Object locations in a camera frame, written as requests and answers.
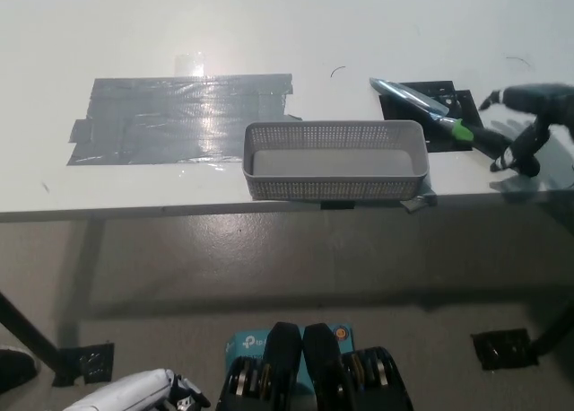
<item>floor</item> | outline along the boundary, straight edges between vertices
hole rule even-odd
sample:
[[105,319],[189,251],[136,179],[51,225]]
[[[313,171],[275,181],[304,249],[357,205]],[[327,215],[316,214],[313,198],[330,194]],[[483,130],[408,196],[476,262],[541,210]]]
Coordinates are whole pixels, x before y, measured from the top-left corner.
[[[166,367],[215,401],[236,331],[348,322],[394,355],[416,410],[570,410],[570,338],[538,367],[483,372],[470,334],[539,334],[574,291],[574,237],[538,206],[0,225],[0,286],[61,346],[116,344],[114,378]],[[0,343],[17,341],[0,330]],[[0,409],[61,410],[43,368]]]

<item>plastic mesh basket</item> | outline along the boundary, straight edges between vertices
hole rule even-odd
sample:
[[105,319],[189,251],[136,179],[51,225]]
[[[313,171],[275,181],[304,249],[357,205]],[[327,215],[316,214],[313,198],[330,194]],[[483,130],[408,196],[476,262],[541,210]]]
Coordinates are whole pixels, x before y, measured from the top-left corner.
[[414,121],[257,122],[246,129],[243,171],[254,199],[408,200],[428,169]]

